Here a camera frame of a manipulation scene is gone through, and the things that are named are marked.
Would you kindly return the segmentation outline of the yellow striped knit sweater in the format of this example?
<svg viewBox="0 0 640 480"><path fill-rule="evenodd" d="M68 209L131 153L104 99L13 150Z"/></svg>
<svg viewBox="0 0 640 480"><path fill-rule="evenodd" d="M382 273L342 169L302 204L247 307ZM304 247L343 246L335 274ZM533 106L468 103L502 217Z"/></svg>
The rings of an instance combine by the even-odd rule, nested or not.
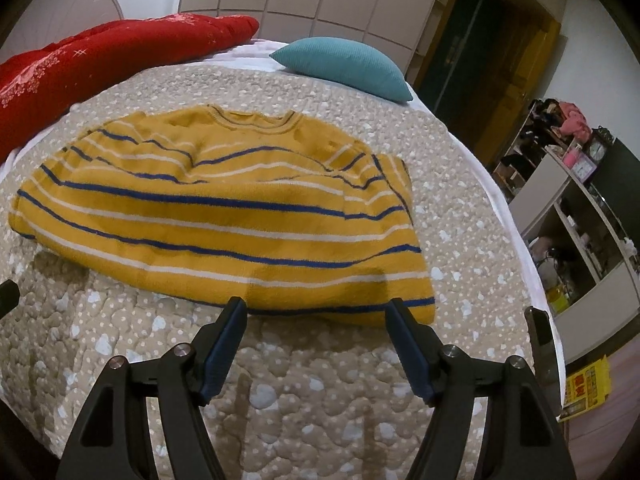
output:
<svg viewBox="0 0 640 480"><path fill-rule="evenodd" d="M411 205L405 164L339 128L204 105L81 133L24 180L9 224L163 295L366 325L397 298L431 323Z"/></svg>

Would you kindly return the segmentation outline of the pink clothing pile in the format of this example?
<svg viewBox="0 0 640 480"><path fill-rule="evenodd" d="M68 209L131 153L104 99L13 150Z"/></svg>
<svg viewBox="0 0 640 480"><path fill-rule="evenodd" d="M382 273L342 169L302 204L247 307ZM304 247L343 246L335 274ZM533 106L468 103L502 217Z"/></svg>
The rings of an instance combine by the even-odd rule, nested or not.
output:
<svg viewBox="0 0 640 480"><path fill-rule="evenodd" d="M572 136L581 144L587 143L591 136L591 128L578 106L574 103L560 101L559 107L564 117L559 128L559 136L561 138Z"/></svg>

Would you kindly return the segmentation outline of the yellow printed box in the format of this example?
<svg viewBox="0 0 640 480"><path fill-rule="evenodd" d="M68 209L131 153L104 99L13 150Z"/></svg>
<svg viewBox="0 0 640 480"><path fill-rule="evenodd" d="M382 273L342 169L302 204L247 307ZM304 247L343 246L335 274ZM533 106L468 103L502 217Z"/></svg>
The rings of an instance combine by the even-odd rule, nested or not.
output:
<svg viewBox="0 0 640 480"><path fill-rule="evenodd" d="M611 391L610 364L604 356L566 378L560 419L569 420L598 408L608 400Z"/></svg>

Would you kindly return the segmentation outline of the white shelf unit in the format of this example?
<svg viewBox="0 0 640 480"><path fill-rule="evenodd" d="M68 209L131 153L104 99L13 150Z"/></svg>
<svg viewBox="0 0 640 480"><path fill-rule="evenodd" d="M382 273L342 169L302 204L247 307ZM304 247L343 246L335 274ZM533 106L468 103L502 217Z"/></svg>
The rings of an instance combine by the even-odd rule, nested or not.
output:
<svg viewBox="0 0 640 480"><path fill-rule="evenodd" d="M535 100L492 177L540 277L566 362L604 344L622 344L639 314L639 261L611 206L591 184L597 165L582 150L562 162L576 140L561 138L555 99Z"/></svg>

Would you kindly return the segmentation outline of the red blanket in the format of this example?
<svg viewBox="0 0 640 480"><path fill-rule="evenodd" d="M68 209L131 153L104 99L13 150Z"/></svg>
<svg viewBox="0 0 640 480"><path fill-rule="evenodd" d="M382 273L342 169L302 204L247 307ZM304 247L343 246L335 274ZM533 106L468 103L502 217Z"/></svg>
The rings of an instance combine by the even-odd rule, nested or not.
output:
<svg viewBox="0 0 640 480"><path fill-rule="evenodd" d="M136 73L184 63L250 41L246 14L175 13L98 25L1 64L1 158L84 102Z"/></svg>

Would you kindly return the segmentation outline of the pink container on shelf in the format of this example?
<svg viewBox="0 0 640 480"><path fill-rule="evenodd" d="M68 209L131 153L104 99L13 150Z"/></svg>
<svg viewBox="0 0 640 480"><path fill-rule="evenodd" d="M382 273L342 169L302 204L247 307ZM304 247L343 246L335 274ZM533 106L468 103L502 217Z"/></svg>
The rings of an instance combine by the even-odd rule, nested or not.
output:
<svg viewBox="0 0 640 480"><path fill-rule="evenodd" d="M572 143L563 155L562 162L568 169L572 169L582 154L582 144Z"/></svg>

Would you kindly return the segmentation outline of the round grey headboard panel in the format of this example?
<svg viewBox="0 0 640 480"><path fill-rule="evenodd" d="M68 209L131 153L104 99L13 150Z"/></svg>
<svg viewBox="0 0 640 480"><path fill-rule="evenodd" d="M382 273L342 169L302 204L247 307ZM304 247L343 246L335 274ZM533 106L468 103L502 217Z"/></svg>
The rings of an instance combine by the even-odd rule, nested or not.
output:
<svg viewBox="0 0 640 480"><path fill-rule="evenodd" d="M4 40L1 62L123 17L117 0L32 0Z"/></svg>

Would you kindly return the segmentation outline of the brown wooden door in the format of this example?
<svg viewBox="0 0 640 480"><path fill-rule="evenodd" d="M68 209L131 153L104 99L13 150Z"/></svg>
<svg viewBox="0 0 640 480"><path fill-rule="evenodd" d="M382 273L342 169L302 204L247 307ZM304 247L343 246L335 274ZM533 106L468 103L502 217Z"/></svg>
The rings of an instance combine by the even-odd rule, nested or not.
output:
<svg viewBox="0 0 640 480"><path fill-rule="evenodd" d="M488 169L537 89L561 24L513 0L452 0L416 78L416 93Z"/></svg>

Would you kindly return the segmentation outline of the teal pillow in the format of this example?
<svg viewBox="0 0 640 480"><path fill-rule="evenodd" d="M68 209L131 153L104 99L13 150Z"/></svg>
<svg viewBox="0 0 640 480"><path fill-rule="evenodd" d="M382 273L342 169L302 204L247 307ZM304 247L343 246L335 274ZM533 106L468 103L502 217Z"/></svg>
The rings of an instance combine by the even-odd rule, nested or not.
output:
<svg viewBox="0 0 640 480"><path fill-rule="evenodd" d="M394 61L362 42L308 37L275 50L270 58L294 73L344 84L387 101L405 103L413 99Z"/></svg>

